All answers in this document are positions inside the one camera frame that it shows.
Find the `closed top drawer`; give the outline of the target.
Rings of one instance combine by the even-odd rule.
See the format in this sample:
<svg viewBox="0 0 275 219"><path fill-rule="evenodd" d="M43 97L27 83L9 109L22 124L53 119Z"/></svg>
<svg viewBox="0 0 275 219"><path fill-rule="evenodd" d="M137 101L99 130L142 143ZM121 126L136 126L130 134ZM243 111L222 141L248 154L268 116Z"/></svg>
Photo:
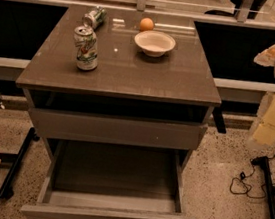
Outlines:
<svg viewBox="0 0 275 219"><path fill-rule="evenodd" d="M152 122L69 111L29 110L38 136L51 139L193 150L207 125Z"/></svg>

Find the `green can lying on side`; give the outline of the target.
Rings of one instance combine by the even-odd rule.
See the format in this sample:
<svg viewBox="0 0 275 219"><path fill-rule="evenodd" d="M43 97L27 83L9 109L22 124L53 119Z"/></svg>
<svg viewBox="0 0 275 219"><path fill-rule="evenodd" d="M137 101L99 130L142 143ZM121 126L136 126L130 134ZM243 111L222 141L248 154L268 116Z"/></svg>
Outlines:
<svg viewBox="0 0 275 219"><path fill-rule="evenodd" d="M93 7L83 16L83 24L96 29L104 23L107 16L106 9L103 7Z"/></svg>

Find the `orange fruit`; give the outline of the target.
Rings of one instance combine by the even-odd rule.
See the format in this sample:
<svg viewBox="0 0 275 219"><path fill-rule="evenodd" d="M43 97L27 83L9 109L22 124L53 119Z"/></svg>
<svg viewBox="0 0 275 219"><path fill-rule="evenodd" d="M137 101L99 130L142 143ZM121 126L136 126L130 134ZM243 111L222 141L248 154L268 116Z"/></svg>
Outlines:
<svg viewBox="0 0 275 219"><path fill-rule="evenodd" d="M143 32L147 30L152 30L155 24L150 18L143 18L140 21L139 29Z"/></svg>

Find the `black left table leg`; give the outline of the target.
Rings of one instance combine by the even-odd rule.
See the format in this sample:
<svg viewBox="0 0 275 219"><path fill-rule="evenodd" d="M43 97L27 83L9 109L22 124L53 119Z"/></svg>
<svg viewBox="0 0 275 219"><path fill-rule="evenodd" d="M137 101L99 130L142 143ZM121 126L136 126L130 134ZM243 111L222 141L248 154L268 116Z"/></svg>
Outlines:
<svg viewBox="0 0 275 219"><path fill-rule="evenodd" d="M23 160L23 157L26 154L26 151L30 147L30 143L33 140L39 140L36 135L35 128L32 127L28 133L26 134L25 140L23 140L22 146L19 149L18 153L14 155L14 161L12 162L12 166L7 173L7 176L4 179L3 184L0 187L0 198L1 199L9 199L13 196L14 191L12 190L13 179L16 176L17 171L19 170L20 163Z"/></svg>

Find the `open middle drawer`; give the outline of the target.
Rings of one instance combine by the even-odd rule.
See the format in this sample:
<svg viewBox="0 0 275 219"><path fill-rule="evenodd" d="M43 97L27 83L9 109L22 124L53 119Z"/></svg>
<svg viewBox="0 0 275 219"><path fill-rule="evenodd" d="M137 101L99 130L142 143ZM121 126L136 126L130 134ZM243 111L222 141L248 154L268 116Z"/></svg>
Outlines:
<svg viewBox="0 0 275 219"><path fill-rule="evenodd" d="M183 213L173 149L56 140L27 219L194 219Z"/></svg>

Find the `white bowl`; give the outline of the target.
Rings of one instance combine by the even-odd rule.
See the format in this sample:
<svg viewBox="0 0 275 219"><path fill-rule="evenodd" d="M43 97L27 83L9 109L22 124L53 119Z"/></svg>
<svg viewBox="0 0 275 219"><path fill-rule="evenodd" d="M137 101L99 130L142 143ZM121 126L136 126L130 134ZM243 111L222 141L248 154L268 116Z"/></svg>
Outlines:
<svg viewBox="0 0 275 219"><path fill-rule="evenodd" d="M176 41L164 32L145 31L135 36L135 44L149 57L161 57L175 48Z"/></svg>

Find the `black office chair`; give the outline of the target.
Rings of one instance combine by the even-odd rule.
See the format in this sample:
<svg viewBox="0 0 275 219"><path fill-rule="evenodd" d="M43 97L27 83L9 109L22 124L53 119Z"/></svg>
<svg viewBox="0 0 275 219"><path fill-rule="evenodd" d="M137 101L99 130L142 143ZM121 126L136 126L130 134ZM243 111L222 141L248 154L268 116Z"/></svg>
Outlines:
<svg viewBox="0 0 275 219"><path fill-rule="evenodd" d="M247 19L256 18L260 9L262 9L263 5L267 2L267 0L230 0L234 5L233 12L230 13L228 11L223 11L221 9L217 10L208 10L207 14L220 15L220 16L228 16L235 17L241 15L241 10L244 9L247 14Z"/></svg>

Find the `black right table leg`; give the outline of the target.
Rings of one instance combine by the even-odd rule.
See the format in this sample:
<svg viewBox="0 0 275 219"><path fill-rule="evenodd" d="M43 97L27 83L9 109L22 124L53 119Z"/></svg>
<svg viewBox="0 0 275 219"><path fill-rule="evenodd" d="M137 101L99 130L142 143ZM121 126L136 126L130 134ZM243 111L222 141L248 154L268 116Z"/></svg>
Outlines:
<svg viewBox="0 0 275 219"><path fill-rule="evenodd" d="M260 167L264 173L264 182L267 196L267 204L269 208L270 219L275 219L275 186L272 184L271 169L269 166L269 158L265 156L255 157L252 160L252 165Z"/></svg>

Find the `black table leg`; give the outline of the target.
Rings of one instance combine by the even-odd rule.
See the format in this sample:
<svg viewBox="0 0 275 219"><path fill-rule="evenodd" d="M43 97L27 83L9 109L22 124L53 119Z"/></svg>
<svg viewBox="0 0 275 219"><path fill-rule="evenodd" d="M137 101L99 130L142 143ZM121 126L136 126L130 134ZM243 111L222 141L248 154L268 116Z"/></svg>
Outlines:
<svg viewBox="0 0 275 219"><path fill-rule="evenodd" d="M25 140L23 140L22 146L19 149L18 153L14 155L14 161L12 162L12 166L7 173L7 176L4 179L3 184L0 187L0 198L1 199L9 199L13 196L14 191L12 190L13 179L16 176L17 171L19 170L20 163L23 160L23 157L26 154L26 151L30 147L30 143L33 140L39 140L36 135L35 128L32 127L28 133L26 134Z"/></svg>
<svg viewBox="0 0 275 219"><path fill-rule="evenodd" d="M252 160L252 165L260 167L264 173L264 182L267 196L267 204L269 208L270 219L275 219L275 186L272 184L271 169L269 166L269 158L265 156L255 157Z"/></svg>

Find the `grey drawer cabinet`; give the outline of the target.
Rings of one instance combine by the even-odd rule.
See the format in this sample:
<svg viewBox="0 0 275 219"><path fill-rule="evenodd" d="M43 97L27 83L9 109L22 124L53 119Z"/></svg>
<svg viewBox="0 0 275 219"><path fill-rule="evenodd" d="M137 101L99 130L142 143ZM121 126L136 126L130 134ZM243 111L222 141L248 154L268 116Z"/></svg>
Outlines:
<svg viewBox="0 0 275 219"><path fill-rule="evenodd" d="M17 79L29 109L206 125L221 99L193 20L157 15L159 30L170 34L176 46L156 58L134 42L139 14L109 10L97 30L98 66L86 72L76 68L72 37L84 12L82 5L71 5ZM70 141L41 138L50 155L53 142ZM173 150L185 165L195 149Z"/></svg>

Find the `7up can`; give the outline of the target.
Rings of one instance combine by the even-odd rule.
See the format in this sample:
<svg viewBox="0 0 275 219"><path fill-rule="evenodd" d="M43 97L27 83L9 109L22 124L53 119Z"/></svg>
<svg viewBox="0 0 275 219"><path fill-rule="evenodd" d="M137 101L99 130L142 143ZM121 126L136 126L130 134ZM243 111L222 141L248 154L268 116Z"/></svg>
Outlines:
<svg viewBox="0 0 275 219"><path fill-rule="evenodd" d="M97 67L97 36L89 26L74 29L74 45L78 48L76 64L80 70L91 71Z"/></svg>

